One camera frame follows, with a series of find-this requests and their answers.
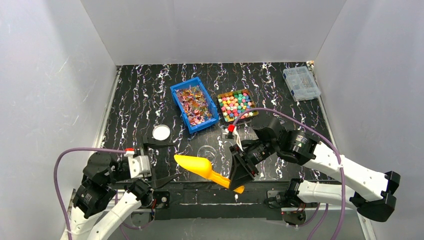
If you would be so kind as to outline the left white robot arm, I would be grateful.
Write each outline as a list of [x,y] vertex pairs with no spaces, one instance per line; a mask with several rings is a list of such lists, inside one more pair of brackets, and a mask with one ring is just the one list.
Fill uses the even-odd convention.
[[[137,209],[146,209],[149,220],[153,221],[156,209],[166,209],[170,203],[169,192],[155,191],[180,174],[157,179],[148,150],[171,146],[171,142],[144,136],[140,147],[75,147],[62,152],[53,170],[54,187],[65,220],[61,239],[106,240]],[[92,155],[68,209],[59,190],[58,168],[62,158],[72,152],[92,152]]]

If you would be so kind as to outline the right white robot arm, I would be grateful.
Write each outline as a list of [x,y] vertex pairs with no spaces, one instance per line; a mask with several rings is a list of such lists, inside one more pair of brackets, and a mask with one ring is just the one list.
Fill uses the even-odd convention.
[[232,165],[229,189],[235,190],[250,183],[258,175],[258,164],[271,155],[285,162],[317,170],[337,180],[337,184],[312,182],[294,178],[288,188],[269,196],[271,206],[324,203],[346,206],[376,222],[386,222],[395,210],[395,192],[400,175],[368,169],[336,153],[316,137],[285,128],[273,116],[254,119],[251,127],[256,139],[242,140],[230,147]]

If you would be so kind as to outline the orange plastic scoop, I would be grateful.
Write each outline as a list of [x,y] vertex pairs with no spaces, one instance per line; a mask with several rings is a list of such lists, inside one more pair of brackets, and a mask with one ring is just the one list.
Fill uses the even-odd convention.
[[212,163],[207,158],[176,154],[174,160],[185,170],[230,189],[230,179],[215,172]]

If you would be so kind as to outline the blue plastic candy bin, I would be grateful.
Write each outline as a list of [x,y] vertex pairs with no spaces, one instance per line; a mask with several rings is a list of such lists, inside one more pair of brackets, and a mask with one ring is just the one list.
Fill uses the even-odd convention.
[[190,134],[218,123],[217,107],[199,77],[172,85],[170,91]]

